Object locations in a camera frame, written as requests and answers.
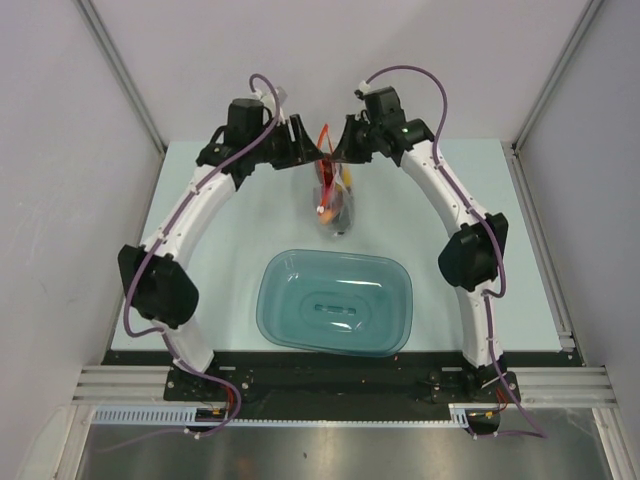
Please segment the clear zip bag orange seal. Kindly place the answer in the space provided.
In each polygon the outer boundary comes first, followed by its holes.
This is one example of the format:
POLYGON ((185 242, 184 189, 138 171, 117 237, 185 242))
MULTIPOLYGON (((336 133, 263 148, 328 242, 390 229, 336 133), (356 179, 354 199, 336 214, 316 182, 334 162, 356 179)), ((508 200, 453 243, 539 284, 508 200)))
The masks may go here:
POLYGON ((317 184, 313 190, 316 219, 321 229, 332 237, 344 236, 352 227, 355 215, 353 179, 346 164, 329 159, 334 152, 327 123, 321 129, 316 147, 328 146, 328 153, 314 162, 317 184))

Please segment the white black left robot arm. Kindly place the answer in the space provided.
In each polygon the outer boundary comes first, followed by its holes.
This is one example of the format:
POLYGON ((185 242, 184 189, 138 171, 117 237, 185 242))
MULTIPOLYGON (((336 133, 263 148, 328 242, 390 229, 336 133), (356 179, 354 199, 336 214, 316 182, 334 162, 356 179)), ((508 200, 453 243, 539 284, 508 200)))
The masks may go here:
POLYGON ((199 291, 187 267, 206 228, 257 165, 288 169, 321 159, 299 115, 285 116, 276 94, 255 93, 228 107, 227 122, 202 148, 186 190, 161 225, 139 246, 125 245, 117 260, 125 305, 123 325, 137 337, 130 314, 150 321, 146 334, 162 336, 174 362, 185 371, 197 398, 214 397, 221 376, 209 368, 214 351, 204 340, 195 311, 199 291))

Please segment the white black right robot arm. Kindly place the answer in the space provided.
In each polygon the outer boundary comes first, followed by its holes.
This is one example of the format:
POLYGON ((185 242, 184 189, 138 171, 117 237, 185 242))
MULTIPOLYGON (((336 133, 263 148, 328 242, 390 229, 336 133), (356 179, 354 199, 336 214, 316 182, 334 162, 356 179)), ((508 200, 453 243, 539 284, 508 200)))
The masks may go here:
POLYGON ((423 120, 407 119, 394 88, 374 90, 361 83, 355 94, 363 108, 347 116, 331 158, 365 164, 379 153, 409 175, 435 208, 448 235, 438 267, 455 289, 463 328, 467 371, 461 388, 469 399, 484 401, 496 391, 505 371, 495 337, 493 300, 505 293, 496 282, 504 277, 508 221, 471 198, 443 158, 437 134, 423 120))

